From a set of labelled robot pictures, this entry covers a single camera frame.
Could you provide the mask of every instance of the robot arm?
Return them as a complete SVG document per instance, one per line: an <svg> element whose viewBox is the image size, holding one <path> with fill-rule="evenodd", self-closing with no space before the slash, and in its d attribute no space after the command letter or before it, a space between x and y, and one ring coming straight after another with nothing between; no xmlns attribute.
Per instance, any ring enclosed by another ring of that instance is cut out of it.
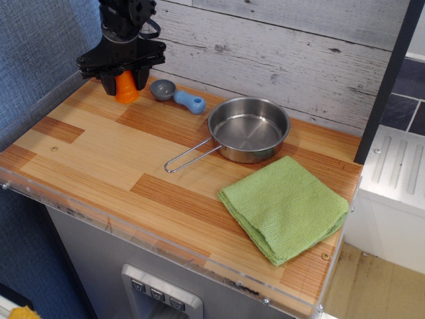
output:
<svg viewBox="0 0 425 319"><path fill-rule="evenodd" d="M154 0L99 0L102 40L97 47L77 58L83 78L96 77L109 95L116 95L116 77L131 72L137 90L142 90L155 64L165 62L165 43L150 40L160 33L150 17L156 13ZM141 33L151 25L156 33Z"/></svg>

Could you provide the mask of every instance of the yellow object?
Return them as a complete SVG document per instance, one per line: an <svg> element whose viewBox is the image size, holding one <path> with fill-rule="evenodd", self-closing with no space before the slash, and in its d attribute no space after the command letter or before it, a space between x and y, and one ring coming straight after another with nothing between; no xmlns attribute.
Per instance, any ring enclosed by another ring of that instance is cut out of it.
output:
<svg viewBox="0 0 425 319"><path fill-rule="evenodd" d="M28 306L12 309L8 319L41 319L41 317Z"/></svg>

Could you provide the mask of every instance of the white wood plank wall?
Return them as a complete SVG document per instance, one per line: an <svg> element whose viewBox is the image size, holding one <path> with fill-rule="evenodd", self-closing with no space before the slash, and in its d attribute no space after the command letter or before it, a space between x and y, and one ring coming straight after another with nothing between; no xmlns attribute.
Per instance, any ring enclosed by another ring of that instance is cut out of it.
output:
<svg viewBox="0 0 425 319"><path fill-rule="evenodd" d="M409 0L158 1L152 75L361 136Z"/></svg>

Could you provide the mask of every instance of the wooden floor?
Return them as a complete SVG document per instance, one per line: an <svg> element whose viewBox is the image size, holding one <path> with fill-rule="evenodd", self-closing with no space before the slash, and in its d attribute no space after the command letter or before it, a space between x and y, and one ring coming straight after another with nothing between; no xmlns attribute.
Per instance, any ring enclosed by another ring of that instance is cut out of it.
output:
<svg viewBox="0 0 425 319"><path fill-rule="evenodd" d="M344 244L324 305L338 319L423 319L425 275Z"/></svg>

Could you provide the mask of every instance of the screw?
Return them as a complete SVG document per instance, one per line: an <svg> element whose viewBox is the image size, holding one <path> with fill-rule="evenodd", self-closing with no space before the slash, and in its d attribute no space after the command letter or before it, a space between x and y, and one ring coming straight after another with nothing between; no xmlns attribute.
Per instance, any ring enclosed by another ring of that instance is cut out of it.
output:
<svg viewBox="0 0 425 319"><path fill-rule="evenodd" d="M323 253L323 254L321 254L321 258L324 261L328 261L331 258L331 256L329 254L327 254L327 253Z"/></svg>

